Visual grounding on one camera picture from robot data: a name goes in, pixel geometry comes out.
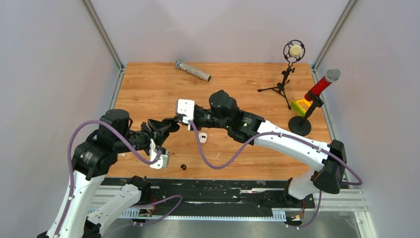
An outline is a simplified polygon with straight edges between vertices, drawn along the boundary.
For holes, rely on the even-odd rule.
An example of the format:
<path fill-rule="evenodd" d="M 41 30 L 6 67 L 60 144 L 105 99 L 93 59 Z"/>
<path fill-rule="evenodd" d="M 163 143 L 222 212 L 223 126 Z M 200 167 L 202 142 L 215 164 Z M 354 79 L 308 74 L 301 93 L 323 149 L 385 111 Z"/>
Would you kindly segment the black earbuds charging case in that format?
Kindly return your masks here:
<path fill-rule="evenodd" d="M 166 130 L 167 133 L 174 133 L 180 129 L 180 125 L 175 121 L 170 121 L 169 126 Z"/>

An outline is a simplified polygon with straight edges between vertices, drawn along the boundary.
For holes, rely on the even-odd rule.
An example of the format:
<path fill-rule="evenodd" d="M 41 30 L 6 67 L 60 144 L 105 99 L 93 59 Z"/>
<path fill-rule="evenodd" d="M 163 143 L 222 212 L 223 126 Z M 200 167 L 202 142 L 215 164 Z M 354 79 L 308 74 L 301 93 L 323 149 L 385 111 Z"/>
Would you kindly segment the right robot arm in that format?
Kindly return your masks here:
<path fill-rule="evenodd" d="M 239 109 L 234 98 L 219 90 L 209 98 L 210 109 L 191 103 L 185 122 L 188 129 L 222 128 L 237 142 L 269 148 L 293 157 L 310 167 L 305 174 L 291 178 L 283 192 L 284 203 L 295 207 L 310 193 L 338 194 L 347 163 L 344 144 L 311 141 L 277 127 L 263 117 Z"/>

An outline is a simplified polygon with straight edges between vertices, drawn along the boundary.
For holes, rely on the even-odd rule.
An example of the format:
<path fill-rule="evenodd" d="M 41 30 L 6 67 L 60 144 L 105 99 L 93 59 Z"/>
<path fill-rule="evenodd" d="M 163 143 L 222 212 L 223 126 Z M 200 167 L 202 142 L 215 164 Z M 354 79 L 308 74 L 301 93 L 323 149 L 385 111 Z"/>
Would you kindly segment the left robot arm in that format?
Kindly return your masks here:
<path fill-rule="evenodd" d="M 148 165 L 166 166 L 169 152 L 163 147 L 172 132 L 179 130 L 176 118 L 150 119 L 138 131 L 132 130 L 129 113 L 121 109 L 107 111 L 95 121 L 99 127 L 86 140 L 68 146 L 69 184 L 52 226 L 43 238 L 102 238 L 109 226 L 130 206 L 148 204 L 151 183 L 134 176 L 119 193 L 94 212 L 90 211 L 96 192 L 110 167 L 121 153 L 146 152 Z"/>

